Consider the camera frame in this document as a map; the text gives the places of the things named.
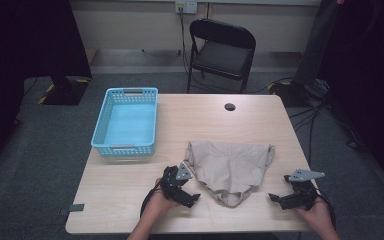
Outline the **black stand base yellow stripes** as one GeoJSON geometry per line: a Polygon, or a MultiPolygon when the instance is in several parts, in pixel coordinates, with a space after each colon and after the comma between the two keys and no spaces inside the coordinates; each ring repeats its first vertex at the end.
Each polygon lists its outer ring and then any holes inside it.
{"type": "Polygon", "coordinates": [[[89,84],[88,79],[65,78],[61,84],[53,82],[40,98],[39,104],[76,106],[80,103],[89,84]]]}

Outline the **black curtain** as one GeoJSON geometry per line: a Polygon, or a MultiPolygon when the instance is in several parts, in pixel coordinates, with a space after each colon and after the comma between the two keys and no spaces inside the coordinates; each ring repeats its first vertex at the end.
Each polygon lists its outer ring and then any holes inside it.
{"type": "Polygon", "coordinates": [[[345,0],[321,76],[384,170],[384,0],[345,0]]]}
{"type": "Polygon", "coordinates": [[[24,81],[91,79],[70,0],[0,0],[0,151],[14,126],[24,81]]]}

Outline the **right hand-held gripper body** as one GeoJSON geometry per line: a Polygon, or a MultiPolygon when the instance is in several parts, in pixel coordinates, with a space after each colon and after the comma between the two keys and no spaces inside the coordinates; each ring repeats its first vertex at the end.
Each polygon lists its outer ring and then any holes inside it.
{"type": "Polygon", "coordinates": [[[324,172],[316,172],[311,170],[296,169],[292,175],[293,179],[290,184],[294,191],[294,207],[305,207],[309,210],[318,196],[316,187],[313,184],[314,179],[325,176],[324,172]]]}

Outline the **white wall socket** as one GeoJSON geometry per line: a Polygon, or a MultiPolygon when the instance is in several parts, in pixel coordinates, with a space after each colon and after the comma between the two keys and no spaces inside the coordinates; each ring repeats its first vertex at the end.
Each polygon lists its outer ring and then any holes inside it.
{"type": "Polygon", "coordinates": [[[193,0],[181,0],[175,2],[175,12],[177,14],[196,14],[198,11],[198,3],[193,0]]]}

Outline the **person's right hand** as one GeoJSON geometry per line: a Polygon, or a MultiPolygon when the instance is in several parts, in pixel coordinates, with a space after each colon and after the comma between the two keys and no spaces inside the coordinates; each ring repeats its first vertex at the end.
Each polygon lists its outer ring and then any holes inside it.
{"type": "Polygon", "coordinates": [[[316,232],[327,230],[331,225],[328,206],[321,198],[317,198],[309,210],[305,208],[295,208],[295,211],[304,219],[310,228],[316,232]]]}

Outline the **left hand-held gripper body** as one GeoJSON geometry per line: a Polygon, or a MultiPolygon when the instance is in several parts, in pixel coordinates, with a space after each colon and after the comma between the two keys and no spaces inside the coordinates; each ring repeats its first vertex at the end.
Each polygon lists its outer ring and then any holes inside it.
{"type": "Polygon", "coordinates": [[[181,163],[179,166],[168,166],[161,178],[161,189],[166,198],[179,201],[179,195],[185,192],[182,186],[192,178],[187,167],[181,163]]]}

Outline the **black folding chair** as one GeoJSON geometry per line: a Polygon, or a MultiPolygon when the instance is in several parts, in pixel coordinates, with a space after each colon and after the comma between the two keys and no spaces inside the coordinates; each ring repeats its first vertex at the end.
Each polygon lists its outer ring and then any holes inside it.
{"type": "Polygon", "coordinates": [[[212,19],[197,19],[189,25],[192,40],[187,91],[192,70],[241,81],[239,92],[247,86],[256,49],[256,39],[244,27],[212,19]]]}

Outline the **beige short-sleeved shirt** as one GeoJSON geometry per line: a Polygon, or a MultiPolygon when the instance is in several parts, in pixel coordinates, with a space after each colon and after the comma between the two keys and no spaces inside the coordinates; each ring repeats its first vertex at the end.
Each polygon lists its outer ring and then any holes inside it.
{"type": "Polygon", "coordinates": [[[184,161],[215,200],[236,207],[262,185],[274,155],[271,144],[190,141],[184,161]]]}

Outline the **light blue plastic basket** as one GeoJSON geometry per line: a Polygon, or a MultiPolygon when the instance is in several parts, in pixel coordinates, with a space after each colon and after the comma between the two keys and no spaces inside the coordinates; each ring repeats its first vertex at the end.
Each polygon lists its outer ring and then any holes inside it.
{"type": "Polygon", "coordinates": [[[153,155],[157,110],[157,88],[109,88],[91,146],[104,157],[153,155]]]}

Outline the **grey tape strip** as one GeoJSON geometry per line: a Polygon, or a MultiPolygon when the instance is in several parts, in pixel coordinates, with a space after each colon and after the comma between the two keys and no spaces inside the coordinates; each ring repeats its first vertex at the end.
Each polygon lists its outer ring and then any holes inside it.
{"type": "Polygon", "coordinates": [[[61,208],[59,210],[59,215],[68,216],[71,212],[79,212],[84,210],[85,204],[72,204],[66,208],[61,208]]]}

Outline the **grey stand with black base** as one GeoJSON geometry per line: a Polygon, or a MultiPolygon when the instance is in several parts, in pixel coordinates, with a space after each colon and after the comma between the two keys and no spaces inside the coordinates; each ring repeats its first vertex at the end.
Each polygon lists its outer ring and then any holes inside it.
{"type": "Polygon", "coordinates": [[[285,107],[306,107],[309,105],[307,87],[317,78],[322,59],[335,25],[343,0],[321,0],[312,29],[298,68],[289,84],[273,83],[269,92],[279,96],[285,107]]]}

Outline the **person's left hand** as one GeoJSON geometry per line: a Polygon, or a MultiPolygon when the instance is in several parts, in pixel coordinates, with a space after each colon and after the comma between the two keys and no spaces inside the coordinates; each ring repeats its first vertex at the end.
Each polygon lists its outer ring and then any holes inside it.
{"type": "Polygon", "coordinates": [[[142,212],[141,218],[146,220],[158,220],[170,209],[179,206],[179,203],[165,197],[160,187],[160,178],[157,178],[155,180],[155,186],[151,191],[148,202],[142,212]]]}

